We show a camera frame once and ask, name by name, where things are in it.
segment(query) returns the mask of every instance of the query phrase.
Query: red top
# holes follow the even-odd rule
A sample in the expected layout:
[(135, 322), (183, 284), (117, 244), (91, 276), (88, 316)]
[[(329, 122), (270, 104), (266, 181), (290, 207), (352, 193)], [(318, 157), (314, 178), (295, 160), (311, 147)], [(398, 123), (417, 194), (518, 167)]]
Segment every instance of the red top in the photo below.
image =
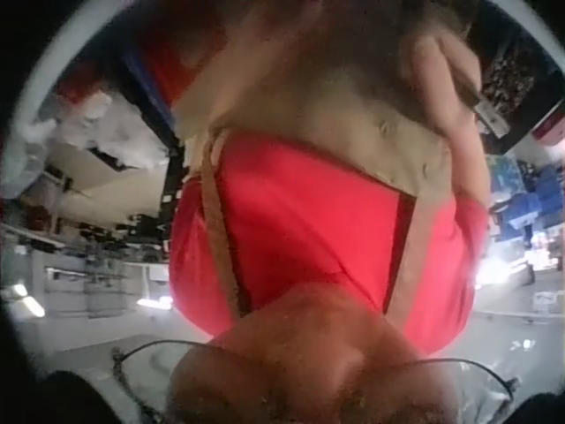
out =
[[(414, 200), (328, 159), (239, 132), (222, 152), (218, 186), (237, 276), (261, 308), (290, 287), (340, 284), (375, 313), (395, 281)], [(404, 335), (434, 352), (461, 331), (487, 212), (458, 197), (438, 212)], [(176, 307), (213, 336), (233, 321), (207, 243), (200, 181), (186, 184), (173, 224), (170, 282)]]

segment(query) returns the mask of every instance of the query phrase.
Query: red sign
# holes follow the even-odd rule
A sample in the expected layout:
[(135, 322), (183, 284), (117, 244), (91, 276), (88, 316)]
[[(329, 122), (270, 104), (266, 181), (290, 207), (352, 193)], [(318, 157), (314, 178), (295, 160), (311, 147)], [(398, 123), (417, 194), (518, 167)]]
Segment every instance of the red sign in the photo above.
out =
[(562, 103), (533, 131), (534, 138), (544, 146), (556, 146), (565, 140), (565, 105)]

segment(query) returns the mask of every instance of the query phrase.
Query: button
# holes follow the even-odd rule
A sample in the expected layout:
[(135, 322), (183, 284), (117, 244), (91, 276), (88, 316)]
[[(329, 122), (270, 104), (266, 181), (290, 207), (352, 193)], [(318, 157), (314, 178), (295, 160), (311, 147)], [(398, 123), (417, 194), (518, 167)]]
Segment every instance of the button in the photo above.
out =
[(390, 135), (390, 125), (387, 121), (379, 122), (379, 131), (380, 135), (382, 135), (384, 138), (387, 138)]

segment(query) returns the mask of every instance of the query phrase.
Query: ceiling light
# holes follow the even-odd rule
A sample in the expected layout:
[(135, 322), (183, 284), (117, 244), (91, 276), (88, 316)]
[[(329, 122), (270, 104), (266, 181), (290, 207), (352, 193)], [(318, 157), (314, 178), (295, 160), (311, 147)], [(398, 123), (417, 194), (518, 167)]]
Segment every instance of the ceiling light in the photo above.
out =
[(24, 305), (26, 305), (27, 309), (37, 316), (38, 318), (42, 318), (45, 316), (45, 309), (31, 296), (27, 296), (23, 299)]
[(161, 296), (159, 298), (159, 303), (164, 303), (165, 305), (167, 304), (172, 305), (173, 298), (171, 298), (171, 296)]
[(138, 305), (142, 307), (152, 307), (153, 309), (162, 309), (165, 311), (168, 311), (172, 308), (172, 305), (170, 303), (162, 303), (158, 302), (157, 300), (151, 299), (140, 299), (138, 300)]
[(23, 285), (23, 282), (20, 282), (20, 281), (21, 280), (19, 280), (17, 284), (13, 285), (12, 289), (16, 292), (16, 294), (18, 296), (21, 296), (22, 298), (24, 298), (25, 296), (27, 296), (27, 289)]

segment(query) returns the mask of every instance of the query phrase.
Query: woman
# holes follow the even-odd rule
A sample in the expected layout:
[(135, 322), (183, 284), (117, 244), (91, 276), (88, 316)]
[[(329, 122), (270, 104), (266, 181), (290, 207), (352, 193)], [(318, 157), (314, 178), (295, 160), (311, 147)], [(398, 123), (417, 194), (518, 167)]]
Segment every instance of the woman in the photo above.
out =
[[(210, 373), (209, 358), (189, 354), (171, 384), (171, 416), (182, 419), (194, 396), (204, 403), (212, 396), (235, 411), (233, 421), (247, 422), (273, 382), (285, 416), (335, 422), (352, 393), (372, 393), (364, 375), (436, 352), (464, 327), (490, 180), (474, 114), (461, 102), (453, 72), (479, 89), (480, 69), (441, 26), (418, 31), (406, 46), (403, 75), (448, 146), (453, 193), (429, 208), (295, 140), (225, 133), (212, 178), (219, 199), (206, 193), (215, 188), (203, 165), (179, 203), (171, 288), (177, 308), (214, 337), (213, 345), (268, 371)], [(210, 213), (218, 200), (221, 213)], [(225, 280), (237, 285), (235, 294)], [(203, 372), (195, 376), (194, 369)], [(390, 384), (378, 411), (363, 404), (370, 422), (448, 421), (448, 390), (437, 375), (396, 377), (382, 377)]]

